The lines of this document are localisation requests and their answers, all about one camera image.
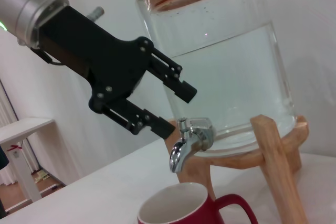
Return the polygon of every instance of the white desk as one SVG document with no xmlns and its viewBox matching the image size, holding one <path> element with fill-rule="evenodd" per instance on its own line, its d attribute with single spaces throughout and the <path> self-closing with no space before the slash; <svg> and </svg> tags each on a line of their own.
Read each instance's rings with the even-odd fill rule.
<svg viewBox="0 0 336 224">
<path fill-rule="evenodd" d="M 16 145 L 18 142 L 21 142 L 34 132 L 41 130 L 52 122 L 53 120 L 51 119 L 25 118 L 0 128 L 1 148 L 4 152 L 7 152 L 6 150 L 10 149 L 11 145 Z M 13 164 L 15 175 L 26 199 L 31 199 L 33 202 L 42 199 L 41 194 L 31 177 L 27 162 L 19 149 L 16 148 L 7 152 L 7 156 L 9 162 Z"/>
<path fill-rule="evenodd" d="M 309 223 L 336 223 L 336 158 L 303 154 L 302 162 L 297 184 Z M 250 203 L 260 224 L 280 224 L 259 168 L 240 171 L 212 167 L 212 178 L 216 196 L 240 194 Z M 0 223 L 133 224 L 142 202 L 176 183 L 176 175 L 169 171 L 166 147 L 159 140 L 7 216 Z M 227 207 L 221 213 L 226 224 L 249 223 L 239 207 Z"/>
</svg>

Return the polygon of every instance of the wooden floor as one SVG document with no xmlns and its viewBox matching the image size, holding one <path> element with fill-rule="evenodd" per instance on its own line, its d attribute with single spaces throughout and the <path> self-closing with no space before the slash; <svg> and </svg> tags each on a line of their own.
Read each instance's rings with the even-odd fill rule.
<svg viewBox="0 0 336 224">
<path fill-rule="evenodd" d="M 32 177 L 35 179 L 36 177 L 38 177 L 37 174 L 33 174 Z M 52 186 L 52 185 L 58 185 L 59 183 L 54 180 L 53 178 L 49 177 L 45 180 L 41 180 L 40 182 L 38 182 L 37 188 L 39 191 L 45 190 L 48 187 Z M 51 190 L 50 193 L 53 193 L 57 190 L 60 190 L 62 188 L 62 186 L 59 186 L 58 188 Z M 2 201 L 2 204 L 4 205 L 5 209 L 8 209 L 20 202 L 22 202 L 23 200 L 25 200 L 25 196 L 23 195 L 20 185 L 18 184 L 18 182 L 16 182 L 15 184 L 9 185 L 9 186 L 5 186 L 5 185 L 0 185 L 0 199 Z"/>
</svg>

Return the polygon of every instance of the desk leg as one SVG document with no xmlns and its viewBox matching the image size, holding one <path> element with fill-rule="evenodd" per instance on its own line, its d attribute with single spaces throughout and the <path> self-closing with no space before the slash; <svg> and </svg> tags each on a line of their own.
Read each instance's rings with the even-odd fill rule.
<svg viewBox="0 0 336 224">
<path fill-rule="evenodd" d="M 21 151 L 19 149 L 9 151 L 8 159 L 15 167 L 17 181 L 25 197 L 33 202 L 42 199 Z"/>
</svg>

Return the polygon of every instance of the metal spigot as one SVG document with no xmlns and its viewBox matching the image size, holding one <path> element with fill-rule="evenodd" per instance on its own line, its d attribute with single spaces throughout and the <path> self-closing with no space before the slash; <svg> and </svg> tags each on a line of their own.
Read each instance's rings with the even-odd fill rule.
<svg viewBox="0 0 336 224">
<path fill-rule="evenodd" d="M 173 173 L 181 172 L 184 162 L 195 153 L 211 148 L 216 136 L 209 118 L 181 118 L 177 125 L 181 138 L 170 154 L 170 170 Z"/>
</svg>

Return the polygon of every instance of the silver metal cylinder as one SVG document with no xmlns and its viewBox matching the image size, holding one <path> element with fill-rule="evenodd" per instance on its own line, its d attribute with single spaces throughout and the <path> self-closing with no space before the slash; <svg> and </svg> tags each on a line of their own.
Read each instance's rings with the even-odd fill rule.
<svg viewBox="0 0 336 224">
<path fill-rule="evenodd" d="M 28 47 L 38 48 L 38 28 L 68 0 L 0 0 L 0 22 Z"/>
</svg>

